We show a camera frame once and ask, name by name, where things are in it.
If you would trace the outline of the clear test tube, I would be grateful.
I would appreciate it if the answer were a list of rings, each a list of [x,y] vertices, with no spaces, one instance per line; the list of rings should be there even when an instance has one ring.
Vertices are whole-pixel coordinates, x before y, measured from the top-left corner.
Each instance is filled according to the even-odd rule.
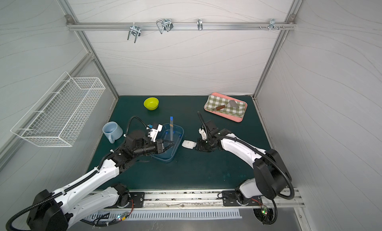
[[[170,141],[174,141],[174,118],[170,117]]]

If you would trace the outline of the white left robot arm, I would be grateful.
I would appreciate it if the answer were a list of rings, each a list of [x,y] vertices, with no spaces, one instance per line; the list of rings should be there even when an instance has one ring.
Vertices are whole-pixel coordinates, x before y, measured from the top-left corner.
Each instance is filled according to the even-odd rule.
[[[114,205],[126,206],[133,201],[123,184],[115,184],[97,195],[89,193],[130,168],[137,158],[162,154],[174,146],[172,140],[159,139],[160,124],[144,125],[143,130],[130,132],[117,123],[109,122],[102,131],[110,143],[122,138],[119,147],[111,150],[99,165],[68,185],[53,192],[41,191],[33,204],[13,215],[6,223],[6,230],[15,231],[14,221],[28,214],[27,225],[31,231],[65,231],[86,216]]]

